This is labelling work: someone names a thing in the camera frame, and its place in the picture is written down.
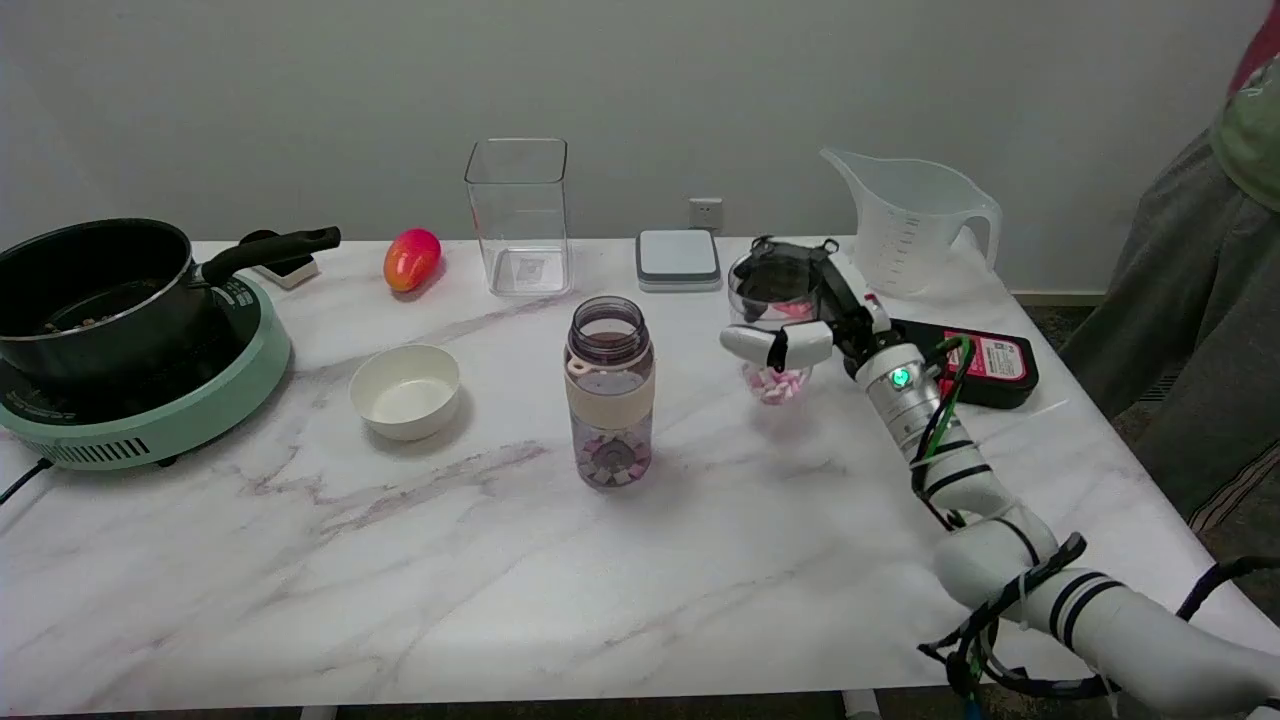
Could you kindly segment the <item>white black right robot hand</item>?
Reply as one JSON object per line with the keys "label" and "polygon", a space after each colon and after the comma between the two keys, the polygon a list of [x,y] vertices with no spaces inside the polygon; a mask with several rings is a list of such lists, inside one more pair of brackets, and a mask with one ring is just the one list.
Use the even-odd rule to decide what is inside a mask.
{"label": "white black right robot hand", "polygon": [[[730,268],[742,300],[744,322],[726,327],[719,345],[735,357],[776,372],[820,365],[838,352],[856,372],[879,352],[876,337],[892,331],[882,311],[856,296],[835,258],[838,243],[792,243],[767,234]],[[806,305],[810,319],[758,325],[772,305]]]}

